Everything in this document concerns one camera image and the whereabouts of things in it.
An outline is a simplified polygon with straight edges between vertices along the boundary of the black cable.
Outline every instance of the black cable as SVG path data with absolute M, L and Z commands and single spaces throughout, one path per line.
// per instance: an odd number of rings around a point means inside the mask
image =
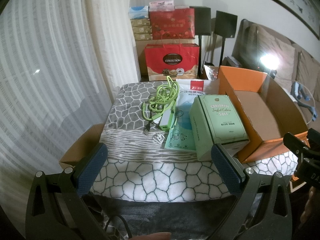
M 120 215 L 113 215 L 109 218 L 108 222 L 106 223 L 106 226 L 104 227 L 104 230 L 107 231 L 107 228 L 108 228 L 108 225 L 110 224 L 111 220 L 113 220 L 114 217 L 118 217 L 122 220 L 123 224 L 124 224 L 124 227 L 125 227 L 125 231 L 127 232 L 128 234 L 128 239 L 132 238 L 132 234 L 131 234 L 131 231 L 130 231 L 130 228 L 128 226 L 128 223 L 127 221 L 125 221 L 125 219 L 120 216 Z

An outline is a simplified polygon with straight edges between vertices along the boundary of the black speaker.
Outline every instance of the black speaker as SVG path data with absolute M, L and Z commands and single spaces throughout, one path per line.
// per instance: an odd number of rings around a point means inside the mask
M 211 8 L 205 6 L 190 6 L 195 9 L 195 34 L 211 35 Z
M 214 33 L 224 38 L 234 38 L 236 35 L 238 16 L 217 11 Z

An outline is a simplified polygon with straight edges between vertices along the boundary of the open box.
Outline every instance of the open box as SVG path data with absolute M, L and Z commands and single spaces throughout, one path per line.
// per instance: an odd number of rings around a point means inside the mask
M 307 141 L 308 127 L 298 107 L 266 73 L 221 66 L 218 79 L 219 94 L 230 97 L 250 139 L 238 152 L 240 162 L 287 152 L 283 144 L 287 132 Z
M 65 169 L 74 167 L 97 145 L 103 131 L 104 123 L 95 124 L 84 132 L 79 139 L 67 150 L 59 161 L 60 166 Z

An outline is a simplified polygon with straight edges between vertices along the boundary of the disposable medical mask package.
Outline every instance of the disposable medical mask package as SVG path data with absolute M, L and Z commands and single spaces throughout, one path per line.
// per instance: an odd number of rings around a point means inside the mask
M 175 125 L 169 130 L 164 148 L 196 152 L 189 111 L 198 95 L 214 95 L 219 92 L 219 80 L 177 79 L 180 92 L 175 108 Z

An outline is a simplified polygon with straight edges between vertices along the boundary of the wall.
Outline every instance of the wall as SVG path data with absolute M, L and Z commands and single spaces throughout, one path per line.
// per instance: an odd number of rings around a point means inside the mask
M 145 5 L 157 0 L 132 0 L 131 5 Z M 216 11 L 238 15 L 238 26 L 242 19 L 265 25 L 295 41 L 320 62 L 320 41 L 294 15 L 272 0 L 174 0 L 175 5 L 208 6 L 211 17 Z M 224 55 L 231 55 L 236 39 L 226 39 Z M 218 65 L 221 52 L 221 38 L 217 38 L 213 63 Z

